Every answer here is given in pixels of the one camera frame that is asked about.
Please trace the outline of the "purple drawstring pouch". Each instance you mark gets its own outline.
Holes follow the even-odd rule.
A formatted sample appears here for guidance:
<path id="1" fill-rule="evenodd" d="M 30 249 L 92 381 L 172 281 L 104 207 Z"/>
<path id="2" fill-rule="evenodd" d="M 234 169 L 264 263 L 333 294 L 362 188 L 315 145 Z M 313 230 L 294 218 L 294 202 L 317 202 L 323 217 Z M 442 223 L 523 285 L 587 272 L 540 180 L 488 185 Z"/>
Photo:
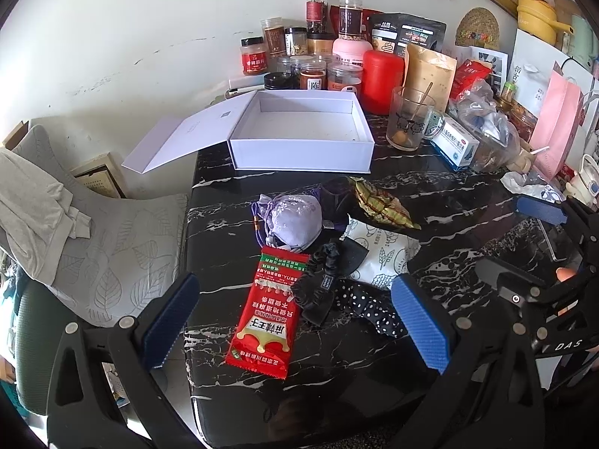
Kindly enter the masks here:
<path id="1" fill-rule="evenodd" d="M 312 195 L 261 195 L 252 206 L 259 246 L 301 253 L 323 229 L 322 208 Z"/>

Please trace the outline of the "black-lid nut jar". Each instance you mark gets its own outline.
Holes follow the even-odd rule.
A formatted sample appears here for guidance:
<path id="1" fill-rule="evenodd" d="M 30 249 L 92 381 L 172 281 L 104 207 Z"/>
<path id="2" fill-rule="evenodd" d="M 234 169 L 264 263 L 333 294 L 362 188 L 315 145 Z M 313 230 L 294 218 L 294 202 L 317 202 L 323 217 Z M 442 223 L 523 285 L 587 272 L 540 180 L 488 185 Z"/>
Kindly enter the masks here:
<path id="1" fill-rule="evenodd" d="M 305 27 L 287 27 L 284 38 L 287 56 L 308 54 L 308 30 Z"/>

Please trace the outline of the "red-lid sauce jar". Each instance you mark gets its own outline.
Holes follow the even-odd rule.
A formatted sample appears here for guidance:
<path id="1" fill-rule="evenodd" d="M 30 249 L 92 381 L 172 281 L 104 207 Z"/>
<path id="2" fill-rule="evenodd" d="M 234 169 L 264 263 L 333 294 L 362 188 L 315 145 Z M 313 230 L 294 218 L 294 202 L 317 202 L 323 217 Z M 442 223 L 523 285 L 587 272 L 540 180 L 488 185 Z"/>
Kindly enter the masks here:
<path id="1" fill-rule="evenodd" d="M 241 39 L 241 68 L 245 75 L 258 75 L 267 71 L 268 48 L 262 37 Z"/>

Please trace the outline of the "pink lidded jar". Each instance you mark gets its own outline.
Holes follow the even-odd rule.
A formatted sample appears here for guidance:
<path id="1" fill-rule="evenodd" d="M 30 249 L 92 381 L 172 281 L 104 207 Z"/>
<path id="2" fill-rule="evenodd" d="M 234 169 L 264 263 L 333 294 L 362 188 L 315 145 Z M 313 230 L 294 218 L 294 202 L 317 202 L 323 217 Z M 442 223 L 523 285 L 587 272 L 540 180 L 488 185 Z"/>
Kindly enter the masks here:
<path id="1" fill-rule="evenodd" d="M 373 46 L 368 41 L 338 37 L 333 42 L 332 53 L 344 64 L 362 67 L 365 53 L 372 49 Z"/>

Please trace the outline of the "white blue medicine box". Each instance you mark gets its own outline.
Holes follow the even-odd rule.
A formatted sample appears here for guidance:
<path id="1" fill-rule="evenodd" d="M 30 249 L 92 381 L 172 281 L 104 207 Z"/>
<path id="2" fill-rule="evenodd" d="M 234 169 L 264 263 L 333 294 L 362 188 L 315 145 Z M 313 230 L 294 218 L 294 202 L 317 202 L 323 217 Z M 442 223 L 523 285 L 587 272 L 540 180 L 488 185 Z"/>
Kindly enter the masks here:
<path id="1" fill-rule="evenodd" d="M 471 166 L 479 145 L 479 141 L 468 130 L 449 116 L 443 116 L 431 142 L 454 171 Z"/>

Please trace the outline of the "woven round trivet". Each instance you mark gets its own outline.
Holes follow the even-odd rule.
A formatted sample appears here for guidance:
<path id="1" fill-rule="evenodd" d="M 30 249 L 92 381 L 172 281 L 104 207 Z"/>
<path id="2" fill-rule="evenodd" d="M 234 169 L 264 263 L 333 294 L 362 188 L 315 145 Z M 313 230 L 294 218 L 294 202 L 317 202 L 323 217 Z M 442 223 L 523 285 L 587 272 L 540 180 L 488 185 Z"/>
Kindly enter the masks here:
<path id="1" fill-rule="evenodd" d="M 493 13 L 484 7 L 469 10 L 457 27 L 455 45 L 499 51 L 499 23 Z"/>

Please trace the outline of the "light grey garment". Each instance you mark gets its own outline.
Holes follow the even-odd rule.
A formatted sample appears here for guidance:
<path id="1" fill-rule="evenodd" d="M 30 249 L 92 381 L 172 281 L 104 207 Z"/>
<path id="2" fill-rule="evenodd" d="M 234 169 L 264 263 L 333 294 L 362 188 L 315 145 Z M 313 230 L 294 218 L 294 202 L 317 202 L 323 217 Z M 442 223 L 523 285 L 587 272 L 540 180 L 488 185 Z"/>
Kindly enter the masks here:
<path id="1" fill-rule="evenodd" d="M 90 238 L 91 218 L 73 207 L 73 193 L 32 162 L 1 150 L 1 227 L 17 263 L 53 284 L 66 242 Z"/>

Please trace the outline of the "white leaf-print sachet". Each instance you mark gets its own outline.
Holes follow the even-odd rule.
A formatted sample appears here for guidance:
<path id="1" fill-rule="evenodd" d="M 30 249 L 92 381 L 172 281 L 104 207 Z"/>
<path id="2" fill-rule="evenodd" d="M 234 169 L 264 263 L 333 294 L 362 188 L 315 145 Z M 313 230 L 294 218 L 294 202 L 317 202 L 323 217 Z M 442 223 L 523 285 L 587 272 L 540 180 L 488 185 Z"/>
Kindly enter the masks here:
<path id="1" fill-rule="evenodd" d="M 380 290 L 389 290 L 393 280 L 408 274 L 408 263 L 420 251 L 420 243 L 410 236 L 365 224 L 350 218 L 341 239 L 359 248 L 357 260 L 342 268 L 342 276 Z"/>

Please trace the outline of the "crumpled white tissue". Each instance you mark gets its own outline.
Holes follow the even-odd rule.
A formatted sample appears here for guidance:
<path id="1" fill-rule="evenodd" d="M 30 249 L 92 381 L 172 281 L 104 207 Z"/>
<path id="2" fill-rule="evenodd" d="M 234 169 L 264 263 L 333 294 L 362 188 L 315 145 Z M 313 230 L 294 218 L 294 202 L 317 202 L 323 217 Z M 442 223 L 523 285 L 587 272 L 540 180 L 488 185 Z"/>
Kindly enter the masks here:
<path id="1" fill-rule="evenodd" d="M 536 172 L 523 174 L 508 171 L 502 176 L 501 183 L 512 195 L 527 196 L 553 204 L 566 200 L 563 192 L 545 181 Z"/>

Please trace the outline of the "glass mug with stick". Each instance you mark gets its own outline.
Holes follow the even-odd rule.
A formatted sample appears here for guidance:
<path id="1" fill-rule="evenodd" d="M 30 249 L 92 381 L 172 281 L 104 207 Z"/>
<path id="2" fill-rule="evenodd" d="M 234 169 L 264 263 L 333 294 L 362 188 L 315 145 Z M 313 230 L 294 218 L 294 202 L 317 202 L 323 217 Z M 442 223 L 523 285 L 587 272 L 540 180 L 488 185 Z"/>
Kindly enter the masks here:
<path id="1" fill-rule="evenodd" d="M 405 86 L 393 89 L 386 130 L 392 147 L 412 152 L 437 132 L 441 115 L 431 90 L 432 83 L 424 91 Z"/>

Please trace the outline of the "black hair scrunchie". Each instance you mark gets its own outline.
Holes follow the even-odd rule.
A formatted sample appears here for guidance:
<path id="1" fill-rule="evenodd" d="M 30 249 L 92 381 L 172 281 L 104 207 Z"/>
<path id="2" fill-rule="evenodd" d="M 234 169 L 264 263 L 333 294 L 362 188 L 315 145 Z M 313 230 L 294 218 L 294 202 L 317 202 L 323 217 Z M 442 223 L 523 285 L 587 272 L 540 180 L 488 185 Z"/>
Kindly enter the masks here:
<path id="1" fill-rule="evenodd" d="M 308 323 L 322 326 L 338 281 L 357 271 L 367 254 L 365 246 L 348 237 L 331 240 L 313 252 L 301 277 L 291 286 L 294 301 Z"/>

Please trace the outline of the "clear plastic bag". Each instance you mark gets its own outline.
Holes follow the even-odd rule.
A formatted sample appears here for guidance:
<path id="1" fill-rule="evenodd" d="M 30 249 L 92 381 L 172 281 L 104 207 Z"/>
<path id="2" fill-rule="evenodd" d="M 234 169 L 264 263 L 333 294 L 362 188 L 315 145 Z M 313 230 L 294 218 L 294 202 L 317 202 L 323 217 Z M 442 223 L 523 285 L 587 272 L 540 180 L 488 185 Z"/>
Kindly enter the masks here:
<path id="1" fill-rule="evenodd" d="M 456 100 L 450 100 L 449 110 L 479 142 L 471 162 L 473 170 L 493 172 L 518 157 L 519 135 L 507 116 L 496 107 L 492 88 L 485 80 L 477 79 Z"/>

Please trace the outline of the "dark purple tassel pouch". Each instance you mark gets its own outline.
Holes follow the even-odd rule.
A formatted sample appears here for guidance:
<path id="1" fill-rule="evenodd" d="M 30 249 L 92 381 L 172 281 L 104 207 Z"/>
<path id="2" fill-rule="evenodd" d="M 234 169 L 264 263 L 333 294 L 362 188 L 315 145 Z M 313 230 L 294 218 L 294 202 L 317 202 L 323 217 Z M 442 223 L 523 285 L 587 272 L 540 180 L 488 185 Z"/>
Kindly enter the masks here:
<path id="1" fill-rule="evenodd" d="M 313 191 L 318 200 L 326 229 L 344 231 L 349 219 L 349 211 L 353 207 L 353 185 L 347 177 L 336 177 L 326 183 L 319 184 Z"/>

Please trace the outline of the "red snack packet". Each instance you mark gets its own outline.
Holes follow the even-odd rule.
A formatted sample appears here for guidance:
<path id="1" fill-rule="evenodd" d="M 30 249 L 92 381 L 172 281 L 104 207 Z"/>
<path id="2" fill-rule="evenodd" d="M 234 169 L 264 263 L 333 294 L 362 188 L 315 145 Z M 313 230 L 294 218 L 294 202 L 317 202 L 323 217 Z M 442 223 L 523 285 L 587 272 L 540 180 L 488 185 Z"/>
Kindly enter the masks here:
<path id="1" fill-rule="evenodd" d="M 276 379 L 287 377 L 295 332 L 301 317 L 292 285 L 301 277 L 308 256 L 264 246 L 231 338 L 225 363 Z"/>

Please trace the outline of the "red cylindrical canister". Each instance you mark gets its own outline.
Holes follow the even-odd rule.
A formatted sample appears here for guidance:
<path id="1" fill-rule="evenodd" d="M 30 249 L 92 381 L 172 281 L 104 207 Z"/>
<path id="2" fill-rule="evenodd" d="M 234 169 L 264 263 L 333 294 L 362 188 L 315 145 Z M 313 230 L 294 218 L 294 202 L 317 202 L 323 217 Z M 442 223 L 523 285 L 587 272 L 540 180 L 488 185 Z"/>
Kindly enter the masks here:
<path id="1" fill-rule="evenodd" d="M 402 57 L 366 51 L 362 60 L 362 108 L 370 114 L 389 114 L 393 89 L 402 84 L 404 70 Z"/>

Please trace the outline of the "chili paste jar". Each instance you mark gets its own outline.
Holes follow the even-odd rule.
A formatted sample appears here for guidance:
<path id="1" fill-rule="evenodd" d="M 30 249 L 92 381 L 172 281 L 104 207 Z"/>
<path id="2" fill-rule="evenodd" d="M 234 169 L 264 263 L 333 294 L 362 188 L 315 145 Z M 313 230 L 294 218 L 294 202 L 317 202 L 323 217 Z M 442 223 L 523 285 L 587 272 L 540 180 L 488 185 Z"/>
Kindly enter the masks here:
<path id="1" fill-rule="evenodd" d="M 324 90 L 326 88 L 327 64 L 321 60 L 311 60 L 299 66 L 299 88 Z"/>

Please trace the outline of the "tall red-label jar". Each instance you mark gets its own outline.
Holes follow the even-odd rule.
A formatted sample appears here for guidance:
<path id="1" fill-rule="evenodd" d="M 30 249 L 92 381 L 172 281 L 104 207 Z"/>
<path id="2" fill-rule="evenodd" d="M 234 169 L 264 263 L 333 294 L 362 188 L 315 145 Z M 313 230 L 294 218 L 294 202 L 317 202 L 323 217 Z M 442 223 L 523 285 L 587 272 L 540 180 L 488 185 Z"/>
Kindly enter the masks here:
<path id="1" fill-rule="evenodd" d="M 361 0 L 339 0 L 338 34 L 340 39 L 360 40 L 361 23 Z"/>
<path id="2" fill-rule="evenodd" d="M 327 30 L 328 0 L 307 0 L 305 23 L 308 34 L 324 34 Z"/>

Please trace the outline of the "black polka dot scrunchie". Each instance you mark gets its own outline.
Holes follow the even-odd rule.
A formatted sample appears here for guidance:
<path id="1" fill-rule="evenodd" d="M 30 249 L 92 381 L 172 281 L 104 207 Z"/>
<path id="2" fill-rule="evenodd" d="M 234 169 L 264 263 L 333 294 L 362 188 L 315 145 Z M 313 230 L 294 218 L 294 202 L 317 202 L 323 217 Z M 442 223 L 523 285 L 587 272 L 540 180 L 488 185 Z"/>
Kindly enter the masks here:
<path id="1" fill-rule="evenodd" d="M 388 292 L 348 279 L 337 283 L 334 306 L 353 318 L 368 322 L 379 335 L 400 339 L 407 335 Z"/>

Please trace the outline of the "white open gift box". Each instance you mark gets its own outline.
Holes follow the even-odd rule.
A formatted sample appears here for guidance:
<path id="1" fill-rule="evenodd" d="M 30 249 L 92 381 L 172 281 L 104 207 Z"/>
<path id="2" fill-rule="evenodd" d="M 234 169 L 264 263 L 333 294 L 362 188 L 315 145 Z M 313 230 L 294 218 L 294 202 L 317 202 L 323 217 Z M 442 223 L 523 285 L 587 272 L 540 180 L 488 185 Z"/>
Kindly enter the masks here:
<path id="1" fill-rule="evenodd" d="M 160 120 L 122 166 L 144 174 L 219 144 L 237 170 L 358 174 L 371 170 L 375 148 L 352 92 L 256 90 Z"/>

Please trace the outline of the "brown spice jar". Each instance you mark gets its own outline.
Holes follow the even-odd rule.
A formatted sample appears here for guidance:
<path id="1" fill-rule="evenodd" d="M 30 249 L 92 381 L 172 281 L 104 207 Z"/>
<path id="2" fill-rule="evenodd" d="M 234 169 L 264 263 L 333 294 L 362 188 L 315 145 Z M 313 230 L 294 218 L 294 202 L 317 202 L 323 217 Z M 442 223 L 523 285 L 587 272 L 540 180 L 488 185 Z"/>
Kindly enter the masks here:
<path id="1" fill-rule="evenodd" d="M 270 57 L 284 56 L 286 44 L 283 19 L 281 17 L 265 18 L 261 21 L 261 27 Z"/>

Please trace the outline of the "black coffee bag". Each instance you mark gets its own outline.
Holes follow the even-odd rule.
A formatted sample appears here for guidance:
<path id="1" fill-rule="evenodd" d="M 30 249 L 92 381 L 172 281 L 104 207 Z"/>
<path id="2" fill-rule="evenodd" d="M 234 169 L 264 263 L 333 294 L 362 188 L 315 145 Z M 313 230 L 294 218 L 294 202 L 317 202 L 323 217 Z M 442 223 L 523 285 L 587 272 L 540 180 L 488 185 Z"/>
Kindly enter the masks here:
<path id="1" fill-rule="evenodd" d="M 403 57 L 408 44 L 442 51 L 447 25 L 408 13 L 378 13 L 368 18 L 368 30 L 376 51 Z"/>

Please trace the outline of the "wooden framed panel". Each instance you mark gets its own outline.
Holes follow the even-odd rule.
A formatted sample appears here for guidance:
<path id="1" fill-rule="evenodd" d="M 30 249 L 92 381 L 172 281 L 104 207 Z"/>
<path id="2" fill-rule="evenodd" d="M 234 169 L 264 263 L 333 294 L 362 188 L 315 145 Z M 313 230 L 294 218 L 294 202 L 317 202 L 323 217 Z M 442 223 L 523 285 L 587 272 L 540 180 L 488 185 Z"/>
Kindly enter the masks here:
<path id="1" fill-rule="evenodd" d="M 128 190 L 123 173 L 110 152 L 93 157 L 70 170 L 84 187 L 113 199 L 126 199 Z"/>

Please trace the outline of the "clear plastic jar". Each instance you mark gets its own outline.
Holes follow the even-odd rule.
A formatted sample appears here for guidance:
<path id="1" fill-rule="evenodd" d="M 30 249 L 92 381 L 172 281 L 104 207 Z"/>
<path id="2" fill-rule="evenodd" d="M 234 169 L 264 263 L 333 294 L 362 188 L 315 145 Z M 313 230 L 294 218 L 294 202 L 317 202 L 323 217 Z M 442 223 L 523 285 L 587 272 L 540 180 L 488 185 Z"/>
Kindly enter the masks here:
<path id="1" fill-rule="evenodd" d="M 362 68 L 351 64 L 331 64 L 327 69 L 327 89 L 361 94 Z"/>

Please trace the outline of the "red small box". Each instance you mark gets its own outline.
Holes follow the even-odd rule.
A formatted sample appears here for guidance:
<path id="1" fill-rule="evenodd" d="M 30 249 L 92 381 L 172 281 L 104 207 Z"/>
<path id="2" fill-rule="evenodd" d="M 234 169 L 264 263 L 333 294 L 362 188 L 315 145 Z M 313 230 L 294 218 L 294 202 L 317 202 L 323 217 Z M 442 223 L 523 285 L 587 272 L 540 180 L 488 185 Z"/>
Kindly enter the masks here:
<path id="1" fill-rule="evenodd" d="M 492 73 L 492 69 L 485 63 L 465 60 L 456 70 L 450 99 L 457 100 L 459 95 L 470 89 L 476 80 L 484 80 L 490 73 Z"/>

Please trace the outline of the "yellow ceramic pot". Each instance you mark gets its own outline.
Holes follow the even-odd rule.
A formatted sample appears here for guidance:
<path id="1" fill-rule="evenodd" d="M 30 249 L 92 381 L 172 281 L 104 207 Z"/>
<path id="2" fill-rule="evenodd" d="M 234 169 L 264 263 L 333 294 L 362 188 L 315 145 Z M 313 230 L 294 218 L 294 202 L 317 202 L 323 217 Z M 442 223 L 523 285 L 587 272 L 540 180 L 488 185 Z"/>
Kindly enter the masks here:
<path id="1" fill-rule="evenodd" d="M 552 46 L 556 44 L 559 31 L 570 36 L 576 34 L 570 24 L 556 19 L 554 8 L 544 0 L 518 0 L 517 23 L 519 30 Z"/>

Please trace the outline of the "grey leaf-print chair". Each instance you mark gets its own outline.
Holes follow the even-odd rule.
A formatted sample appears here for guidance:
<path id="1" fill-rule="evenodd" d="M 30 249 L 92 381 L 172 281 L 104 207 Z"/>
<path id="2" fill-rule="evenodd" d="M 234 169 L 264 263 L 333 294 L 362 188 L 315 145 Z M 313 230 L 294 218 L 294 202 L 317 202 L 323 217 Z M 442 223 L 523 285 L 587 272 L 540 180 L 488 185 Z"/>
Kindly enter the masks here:
<path id="1" fill-rule="evenodd" d="M 61 166 L 41 125 L 14 152 L 63 183 L 91 218 L 90 238 L 69 239 L 49 290 L 83 320 L 111 327 L 138 316 L 179 274 L 188 198 L 113 199 L 84 187 Z"/>

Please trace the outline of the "pink paper bag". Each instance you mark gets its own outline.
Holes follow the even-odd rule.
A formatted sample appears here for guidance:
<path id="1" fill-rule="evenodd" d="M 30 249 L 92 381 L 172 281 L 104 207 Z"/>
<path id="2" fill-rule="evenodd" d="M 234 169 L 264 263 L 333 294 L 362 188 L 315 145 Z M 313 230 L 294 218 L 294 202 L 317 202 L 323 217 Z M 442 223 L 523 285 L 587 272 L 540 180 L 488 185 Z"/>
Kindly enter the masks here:
<path id="1" fill-rule="evenodd" d="M 534 166 L 545 180 L 551 181 L 566 162 L 580 124 L 582 96 L 576 83 L 570 82 L 559 72 L 551 72 L 529 141 L 531 148 L 538 150 Z"/>

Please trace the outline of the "kraft paper pouch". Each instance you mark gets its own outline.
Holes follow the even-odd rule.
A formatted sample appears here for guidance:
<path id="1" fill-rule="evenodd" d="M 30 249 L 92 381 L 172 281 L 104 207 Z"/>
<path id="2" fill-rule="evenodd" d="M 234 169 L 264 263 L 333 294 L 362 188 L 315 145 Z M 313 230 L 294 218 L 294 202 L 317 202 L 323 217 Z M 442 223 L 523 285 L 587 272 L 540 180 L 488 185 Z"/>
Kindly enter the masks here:
<path id="1" fill-rule="evenodd" d="M 435 101 L 435 109 L 444 112 L 447 108 L 458 62 L 442 53 L 408 44 L 405 51 L 407 66 L 404 85 L 425 91 L 432 84 L 428 96 Z"/>

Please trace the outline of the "green yellow snack packet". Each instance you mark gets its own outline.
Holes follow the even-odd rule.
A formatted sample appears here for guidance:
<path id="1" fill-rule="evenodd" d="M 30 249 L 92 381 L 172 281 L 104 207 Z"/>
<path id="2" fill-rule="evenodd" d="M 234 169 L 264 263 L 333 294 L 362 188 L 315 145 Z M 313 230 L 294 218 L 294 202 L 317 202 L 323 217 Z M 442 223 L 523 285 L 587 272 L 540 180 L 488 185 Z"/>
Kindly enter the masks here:
<path id="1" fill-rule="evenodd" d="M 375 187 L 362 177 L 349 176 L 348 180 L 353 187 L 358 206 L 372 220 L 392 227 L 421 229 L 411 219 L 407 209 L 392 193 Z"/>

